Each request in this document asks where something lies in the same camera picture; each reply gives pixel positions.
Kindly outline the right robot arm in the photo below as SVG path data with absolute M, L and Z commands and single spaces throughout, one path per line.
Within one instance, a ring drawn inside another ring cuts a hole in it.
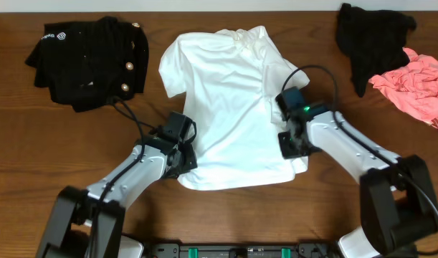
M 338 240 L 342 257 L 438 255 L 438 202 L 426 163 L 383 149 L 324 105 L 281 104 L 284 158 L 327 153 L 359 185 L 361 224 Z

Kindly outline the white t-shirt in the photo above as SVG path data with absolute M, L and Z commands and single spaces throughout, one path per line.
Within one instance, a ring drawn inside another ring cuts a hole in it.
M 196 123 L 197 167 L 179 183 L 197 191 L 291 181 L 308 159 L 282 156 L 285 129 L 276 96 L 303 88 L 308 76 L 282 57 L 263 26 L 179 35 L 159 74 L 166 94 L 185 94 L 184 114 Z

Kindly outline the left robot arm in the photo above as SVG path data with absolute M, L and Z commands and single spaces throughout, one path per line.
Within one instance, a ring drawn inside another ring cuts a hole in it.
M 123 236 L 125 213 L 155 181 L 197 167 L 192 139 L 139 141 L 111 173 L 85 189 L 57 196 L 37 257 L 142 257 L 144 246 Z

